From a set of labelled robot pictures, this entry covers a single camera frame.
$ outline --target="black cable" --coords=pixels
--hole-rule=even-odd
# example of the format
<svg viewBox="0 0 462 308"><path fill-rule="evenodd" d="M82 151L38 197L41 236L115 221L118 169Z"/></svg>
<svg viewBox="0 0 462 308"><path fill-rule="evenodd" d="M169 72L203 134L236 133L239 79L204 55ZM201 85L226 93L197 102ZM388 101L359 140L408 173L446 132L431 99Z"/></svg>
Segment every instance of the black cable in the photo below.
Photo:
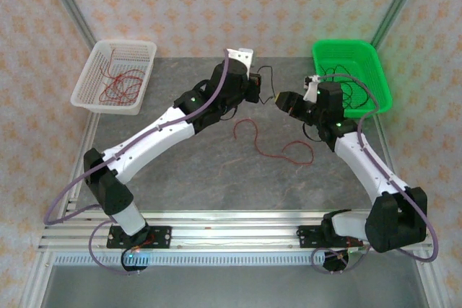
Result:
<svg viewBox="0 0 462 308"><path fill-rule="evenodd" d="M327 69L324 69L322 66L320 66L321 70L323 71L323 74L324 75L327 75L328 74L328 71L331 69L332 70L332 74L337 74L337 70L338 69L343 69L344 72L348 75L351 75L351 73L348 71L348 69L341 65L341 64L337 64L335 67L333 68L327 68ZM357 86L360 87L360 85L358 85L358 83L356 83L356 81L351 81L351 80L348 80L348 81L337 81L338 83L340 83L341 85L347 85L349 87L349 93L345 90L343 90L343 94L344 94L344 97L343 97L343 103L344 103L344 108L345 109L352 109L352 110L356 110L364 105L367 104L367 102L369 101L369 94L366 93L366 100L364 102L362 102L361 104L359 105L356 105L356 106L353 106L352 103L353 103L353 87L351 86L351 83L353 84L356 84Z"/></svg>
<svg viewBox="0 0 462 308"><path fill-rule="evenodd" d="M122 255L121 255L121 265L123 267L124 270L126 270L127 272L131 272L132 269L128 268L127 266L125 266L125 263L123 261L123 259L125 258L125 254L130 250L131 248L127 248L125 249L123 252L122 252Z"/></svg>
<svg viewBox="0 0 462 308"><path fill-rule="evenodd" d="M269 68L271 71L271 90L273 91L273 97L276 98L276 92L274 91L274 85L273 85L273 66L271 65L262 65L258 68L257 74L260 72L261 69L263 68Z"/></svg>
<svg viewBox="0 0 462 308"><path fill-rule="evenodd" d="M271 99L274 99L274 97L268 97L268 99L266 99L265 101L263 101L260 97L258 97L260 99L260 102L265 105L269 100Z"/></svg>
<svg viewBox="0 0 462 308"><path fill-rule="evenodd" d="M309 135L306 133L306 129L305 129L305 126L306 126L306 123L303 123L302 124L302 130L303 130L303 134L311 141L313 142L322 142L323 140L313 140L311 137L309 137Z"/></svg>
<svg viewBox="0 0 462 308"><path fill-rule="evenodd" d="M231 116L231 117L229 117L229 118L225 118L225 119L223 119L223 118L220 118L220 120L230 120L230 119L232 119L232 118L233 118L233 117L236 115L236 112L237 112L237 106L236 106L236 107L234 107L234 112L232 113L232 116Z"/></svg>

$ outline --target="white robotic arm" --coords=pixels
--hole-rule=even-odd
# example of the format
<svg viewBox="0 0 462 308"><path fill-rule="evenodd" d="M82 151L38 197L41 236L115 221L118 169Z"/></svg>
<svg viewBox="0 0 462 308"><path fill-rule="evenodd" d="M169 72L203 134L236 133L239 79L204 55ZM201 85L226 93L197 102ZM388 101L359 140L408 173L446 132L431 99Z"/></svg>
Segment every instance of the white robotic arm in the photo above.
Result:
<svg viewBox="0 0 462 308"><path fill-rule="evenodd" d="M407 184L391 172L388 166L386 166L382 159L370 147L366 140L366 136L363 133L361 136L364 145L368 148L369 152L374 156L382 169L393 178L401 189L405 190ZM352 169L353 173L365 188L372 204L374 204L376 198L382 196L384 191L390 194L398 193L397 189L390 185L379 169L370 164L370 159L366 156L358 143L356 132L346 133L343 137L338 138L335 143L334 152L348 164L350 169ZM355 237L367 241L365 225L369 213L369 211L348 211L336 214L332 217L335 233L339 236Z"/></svg>
<svg viewBox="0 0 462 308"><path fill-rule="evenodd" d="M326 241L324 247L342 237L368 241L378 252L422 242L426 225L396 187L407 194L424 214L427 212L425 192L421 188L410 188L395 176L370 148L364 134L358 134L357 124L344 117L343 92L339 83L319 82L317 76L307 80L305 96L281 92L276 105L293 118L316 126L321 140L348 164L372 202L370 211L341 210L326 214L319 229ZM387 176L396 186L390 184L390 179L385 178Z"/></svg>
<svg viewBox="0 0 462 308"><path fill-rule="evenodd" d="M146 222L125 184L161 153L217 123L242 101L258 102L261 78L258 74L250 73L253 51L246 48L227 51L230 59L227 71L223 71L224 63L217 65L210 80L203 80L192 90L183 93L172 107L145 129L121 144L106 149L102 154L96 149L90 149L84 155L86 171L115 158L107 167L90 175L86 184L104 212L121 225L125 234L135 237L134 243L139 242L137 234L143 232ZM218 90L223 74L226 74L225 81L216 98L203 111L199 111ZM196 111L199 112L197 115L187 117Z"/></svg>

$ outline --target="wall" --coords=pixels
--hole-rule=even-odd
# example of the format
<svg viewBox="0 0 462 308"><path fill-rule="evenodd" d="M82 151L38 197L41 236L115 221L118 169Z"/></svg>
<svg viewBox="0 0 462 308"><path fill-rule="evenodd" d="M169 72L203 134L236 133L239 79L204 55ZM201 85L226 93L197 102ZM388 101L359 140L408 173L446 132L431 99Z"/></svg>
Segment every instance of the wall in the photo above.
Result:
<svg viewBox="0 0 462 308"><path fill-rule="evenodd" d="M98 39L158 44L159 56L310 56L325 38L371 40L392 0L77 0Z"/></svg>
<svg viewBox="0 0 462 308"><path fill-rule="evenodd" d="M454 307L462 307L462 0L409 0L379 51L397 172L429 196Z"/></svg>
<svg viewBox="0 0 462 308"><path fill-rule="evenodd" d="M1 0L0 23L0 305L16 307L83 134L69 100L89 51L59 0Z"/></svg>

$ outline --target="green plastic basket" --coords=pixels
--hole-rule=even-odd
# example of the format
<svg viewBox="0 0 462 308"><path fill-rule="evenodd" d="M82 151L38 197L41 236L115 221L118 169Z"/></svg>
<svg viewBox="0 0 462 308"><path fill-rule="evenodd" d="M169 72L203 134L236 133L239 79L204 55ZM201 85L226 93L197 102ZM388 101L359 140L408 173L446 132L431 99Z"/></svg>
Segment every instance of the green plastic basket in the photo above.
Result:
<svg viewBox="0 0 462 308"><path fill-rule="evenodd" d="M379 113L390 110L393 99L378 60L376 50L362 40L322 40L313 45L316 73L320 76L351 74L357 77L374 94L379 102ZM347 77L334 79L344 91L345 117L360 118L374 110L374 102L366 92Z"/></svg>

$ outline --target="red wire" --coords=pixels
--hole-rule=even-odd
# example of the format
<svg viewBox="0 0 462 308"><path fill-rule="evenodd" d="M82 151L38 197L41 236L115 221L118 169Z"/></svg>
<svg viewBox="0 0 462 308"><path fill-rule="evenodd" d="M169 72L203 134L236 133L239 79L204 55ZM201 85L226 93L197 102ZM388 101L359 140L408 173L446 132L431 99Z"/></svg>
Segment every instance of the red wire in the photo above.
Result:
<svg viewBox="0 0 462 308"><path fill-rule="evenodd" d="M296 165L305 165L305 166L308 166L308 165L311 165L315 159L315 152L313 151L313 148L307 144L306 142L304 141L300 141L300 140L296 140L296 141L292 141L292 142L289 142L288 144L286 144L284 146L284 148L282 149L282 153L284 153L284 150L286 148L288 148L289 146L293 145L293 144L302 144L303 146L306 146L310 149L310 152L311 152L311 160L309 162L296 162L295 160L293 159L290 159L289 157L286 157L284 155L275 155L275 154L266 154L266 153L263 153L259 147L258 147L258 144L257 144L257 138L258 138L258 126L256 125L256 123L251 120L250 118L245 118L245 119L242 119L242 120L239 120L235 125L234 125L234 128L232 130L232 134L234 135L234 138L237 139L237 135L236 135L236 128L239 124L241 124L242 122L250 122L253 124L254 128L255 128L255 138L253 139L253 144L255 145L255 148L257 150L257 152L265 157L268 157L268 158L275 158L275 159L285 159L287 160L288 162L291 162L293 164L296 164Z"/></svg>
<svg viewBox="0 0 462 308"><path fill-rule="evenodd" d="M120 73L116 77L112 76L110 74L110 66L113 62L114 51L115 49L113 49L110 54L109 64L106 68L107 74L103 72L103 68L100 66L101 74L112 81L109 84L104 84L105 88L99 96L99 101L100 103L110 102L112 105L115 103L117 106L130 105L136 101L143 83L143 79L139 76L128 74L139 72L144 75L144 71L139 69L131 69ZM136 83L132 83L126 88L126 83L129 84L130 82Z"/></svg>

